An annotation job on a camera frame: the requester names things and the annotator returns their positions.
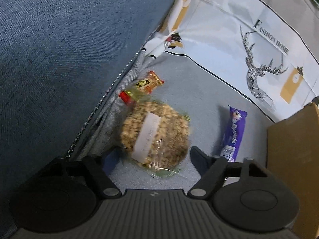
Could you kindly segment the round peanut brittle pack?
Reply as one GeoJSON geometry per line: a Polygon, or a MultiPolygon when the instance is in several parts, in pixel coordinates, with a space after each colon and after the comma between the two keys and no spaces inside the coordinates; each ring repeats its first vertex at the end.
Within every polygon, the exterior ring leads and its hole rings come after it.
{"type": "Polygon", "coordinates": [[[190,117],[158,100],[132,105],[120,134],[125,153],[158,177],[172,176],[189,150],[190,117]]]}

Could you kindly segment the purple chocolate bar wrapper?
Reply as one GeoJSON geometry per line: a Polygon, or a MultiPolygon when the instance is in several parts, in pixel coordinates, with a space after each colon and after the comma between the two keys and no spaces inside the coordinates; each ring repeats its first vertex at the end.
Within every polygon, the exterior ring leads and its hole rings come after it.
{"type": "Polygon", "coordinates": [[[230,119],[223,135],[220,156],[229,162],[235,162],[244,134],[247,112],[230,106],[229,114],[230,119]]]}

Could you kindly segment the small yellow red snack packet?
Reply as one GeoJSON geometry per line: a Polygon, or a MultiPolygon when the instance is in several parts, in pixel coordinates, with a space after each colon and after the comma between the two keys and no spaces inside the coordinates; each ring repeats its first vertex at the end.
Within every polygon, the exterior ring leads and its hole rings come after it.
{"type": "Polygon", "coordinates": [[[129,105],[150,95],[153,90],[163,84],[164,80],[160,79],[154,71],[149,71],[143,79],[121,91],[118,96],[125,104],[129,105]]]}

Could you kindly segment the blue fabric sofa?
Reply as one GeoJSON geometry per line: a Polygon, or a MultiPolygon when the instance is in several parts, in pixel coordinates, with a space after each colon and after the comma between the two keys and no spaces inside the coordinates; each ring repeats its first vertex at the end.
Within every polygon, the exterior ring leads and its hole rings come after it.
{"type": "Polygon", "coordinates": [[[175,0],[1,0],[1,238],[12,191],[66,153],[175,0]]]}

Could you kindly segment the brown cardboard box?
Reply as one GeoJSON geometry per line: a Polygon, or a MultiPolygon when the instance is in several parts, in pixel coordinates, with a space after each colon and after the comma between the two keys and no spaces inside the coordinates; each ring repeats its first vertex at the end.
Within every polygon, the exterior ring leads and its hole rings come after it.
{"type": "Polygon", "coordinates": [[[298,197],[293,231],[318,238],[318,107],[314,103],[267,130],[267,168],[298,197]]]}

